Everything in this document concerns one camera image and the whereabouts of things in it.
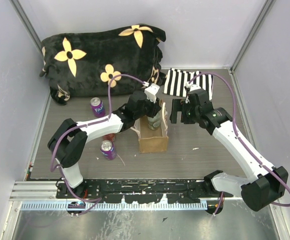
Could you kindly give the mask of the cat print canvas bag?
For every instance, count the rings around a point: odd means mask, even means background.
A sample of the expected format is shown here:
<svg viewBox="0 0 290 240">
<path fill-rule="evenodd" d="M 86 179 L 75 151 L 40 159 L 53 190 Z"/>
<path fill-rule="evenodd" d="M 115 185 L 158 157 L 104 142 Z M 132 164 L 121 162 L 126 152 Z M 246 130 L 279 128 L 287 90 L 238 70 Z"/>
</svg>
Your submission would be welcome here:
<svg viewBox="0 0 290 240">
<path fill-rule="evenodd" d="M 167 151 L 169 137 L 166 103 L 160 100 L 159 105 L 162 109 L 159 111 L 160 125 L 157 129 L 149 128 L 146 116 L 136 120 L 134 127 L 131 128 L 138 135 L 139 152 L 142 154 Z"/>
</svg>

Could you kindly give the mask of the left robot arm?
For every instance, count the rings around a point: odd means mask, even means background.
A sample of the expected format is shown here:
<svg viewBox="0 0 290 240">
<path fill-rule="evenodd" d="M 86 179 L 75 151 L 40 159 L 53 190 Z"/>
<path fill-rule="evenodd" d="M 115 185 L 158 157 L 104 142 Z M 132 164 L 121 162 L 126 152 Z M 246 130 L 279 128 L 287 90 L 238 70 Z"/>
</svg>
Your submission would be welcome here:
<svg viewBox="0 0 290 240">
<path fill-rule="evenodd" d="M 73 198 L 80 198 L 85 192 L 83 176 L 78 161 L 85 145 L 108 134 L 124 132 L 134 126 L 136 120 L 147 116 L 154 117 L 160 110 L 157 90 L 151 87 L 144 91 L 135 91 L 128 102 L 113 113 L 90 121 L 74 122 L 68 118 L 63 121 L 49 140 L 47 147 L 52 160 L 60 165 L 68 187 L 67 192 Z"/>
</svg>

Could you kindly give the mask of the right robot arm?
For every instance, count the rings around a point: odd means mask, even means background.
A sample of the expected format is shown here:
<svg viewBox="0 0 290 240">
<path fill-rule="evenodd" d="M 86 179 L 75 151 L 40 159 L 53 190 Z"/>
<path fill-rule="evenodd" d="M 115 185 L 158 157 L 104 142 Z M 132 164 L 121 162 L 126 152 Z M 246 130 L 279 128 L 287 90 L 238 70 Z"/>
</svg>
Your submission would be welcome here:
<svg viewBox="0 0 290 240">
<path fill-rule="evenodd" d="M 289 177 L 287 170 L 283 166 L 275 167 L 240 135 L 230 114 L 222 107 L 214 108 L 205 90 L 193 90 L 185 99 L 173 99 L 171 123 L 177 122 L 178 113 L 181 113 L 182 123 L 198 123 L 218 140 L 246 175 L 238 177 L 216 170 L 204 177 L 206 195 L 232 194 L 242 198 L 255 212 L 284 196 Z"/>
</svg>

